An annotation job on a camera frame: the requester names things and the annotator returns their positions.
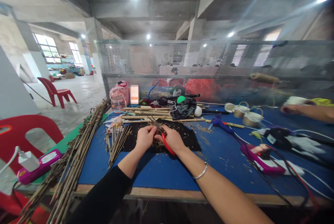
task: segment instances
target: smartphone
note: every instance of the smartphone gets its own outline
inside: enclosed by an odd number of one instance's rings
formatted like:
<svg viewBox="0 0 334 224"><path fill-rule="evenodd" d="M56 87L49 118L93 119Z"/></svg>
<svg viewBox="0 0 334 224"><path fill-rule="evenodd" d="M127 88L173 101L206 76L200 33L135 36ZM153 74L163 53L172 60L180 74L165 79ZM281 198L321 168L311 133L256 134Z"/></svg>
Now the smartphone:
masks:
<svg viewBox="0 0 334 224"><path fill-rule="evenodd" d="M139 104L139 85L130 85L130 104Z"/></svg>

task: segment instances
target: concrete floor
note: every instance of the concrete floor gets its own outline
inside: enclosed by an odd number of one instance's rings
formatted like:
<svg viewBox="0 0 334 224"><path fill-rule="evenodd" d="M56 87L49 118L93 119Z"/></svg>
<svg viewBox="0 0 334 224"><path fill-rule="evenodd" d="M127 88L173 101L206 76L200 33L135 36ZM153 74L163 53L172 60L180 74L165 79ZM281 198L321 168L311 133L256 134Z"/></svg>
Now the concrete floor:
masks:
<svg viewBox="0 0 334 224"><path fill-rule="evenodd" d="M51 118L59 127L63 136L68 135L74 128L76 128L83 119L87 117L90 108L96 106L105 97L105 90L103 84L98 83L96 75L81 76L74 79L57 80L53 83L57 89L70 89L74 95L77 104L72 98L70 102L64 100L65 108L60 107L58 98L56 97L56 107L39 97L33 90L25 85L27 91L34 97L34 102L41 110L41 115ZM43 84L33 83L29 84L36 92L38 92L45 99L50 101L49 95ZM52 148L55 143L42 129L32 129L26 134L26 138L41 152L46 152ZM0 160L0 169L5 163ZM16 175L7 168L1 175L0 191L10 194L13 180Z"/></svg>

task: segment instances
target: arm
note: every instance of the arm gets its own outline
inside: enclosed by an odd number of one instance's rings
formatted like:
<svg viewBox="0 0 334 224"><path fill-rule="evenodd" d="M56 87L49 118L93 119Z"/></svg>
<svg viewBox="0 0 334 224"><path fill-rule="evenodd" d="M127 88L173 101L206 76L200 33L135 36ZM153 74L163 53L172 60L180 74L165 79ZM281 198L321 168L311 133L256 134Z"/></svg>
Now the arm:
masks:
<svg viewBox="0 0 334 224"><path fill-rule="evenodd" d="M334 107L330 106L288 105L282 107L281 111L290 114L302 114L319 121L334 123Z"/></svg>
<svg viewBox="0 0 334 224"><path fill-rule="evenodd" d="M67 224L110 222L131 185L140 158L152 145L156 130L154 126L139 129L135 148L89 191Z"/></svg>
<svg viewBox="0 0 334 224"><path fill-rule="evenodd" d="M166 141L191 174L199 176L205 169L204 161L190 151L179 133L166 126ZM208 166L205 174L196 180L204 196L224 223L272 223L272 221L246 195L228 179Z"/></svg>

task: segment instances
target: window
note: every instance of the window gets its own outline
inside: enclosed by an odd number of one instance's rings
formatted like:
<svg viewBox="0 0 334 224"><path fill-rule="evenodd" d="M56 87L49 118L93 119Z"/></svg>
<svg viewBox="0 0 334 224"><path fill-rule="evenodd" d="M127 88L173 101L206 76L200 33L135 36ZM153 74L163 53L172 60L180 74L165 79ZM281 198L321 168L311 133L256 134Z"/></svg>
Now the window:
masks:
<svg viewBox="0 0 334 224"><path fill-rule="evenodd" d="M70 48L72 50L72 54L73 54L73 57L74 57L74 62L76 64L82 65L82 60L81 60L81 56L80 56L80 53L79 53L78 45L75 44L75 43L70 42Z"/></svg>
<svg viewBox="0 0 334 224"><path fill-rule="evenodd" d="M39 45L41 52L47 63L61 63L62 60L58 57L58 50L53 38L48 36L33 33L36 43Z"/></svg>
<svg viewBox="0 0 334 224"><path fill-rule="evenodd" d="M240 63L242 57L244 56L244 51L247 45L238 45L237 46L237 50L236 53L234 54L233 60L232 60L232 64L234 64L234 66L238 66L238 64Z"/></svg>
<svg viewBox="0 0 334 224"><path fill-rule="evenodd" d="M281 33L281 29L273 31L265 36L264 41L275 41L277 40L280 33ZM256 58L254 66L258 66L258 67L263 66L265 63L265 60L268 58L270 54L271 49L272 49L272 45L264 45L261 48L261 51Z"/></svg>

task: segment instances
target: silver bracelet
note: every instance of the silver bracelet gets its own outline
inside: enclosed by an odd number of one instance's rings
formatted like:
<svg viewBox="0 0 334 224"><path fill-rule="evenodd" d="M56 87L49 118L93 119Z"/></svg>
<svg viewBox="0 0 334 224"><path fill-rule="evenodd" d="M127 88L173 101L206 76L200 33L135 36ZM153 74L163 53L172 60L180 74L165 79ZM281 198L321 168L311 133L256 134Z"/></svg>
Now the silver bracelet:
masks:
<svg viewBox="0 0 334 224"><path fill-rule="evenodd" d="M204 162L204 164L205 164L204 171L199 176L194 177L194 179L199 179L200 177L202 177L205 174L206 170L208 169L208 163Z"/></svg>

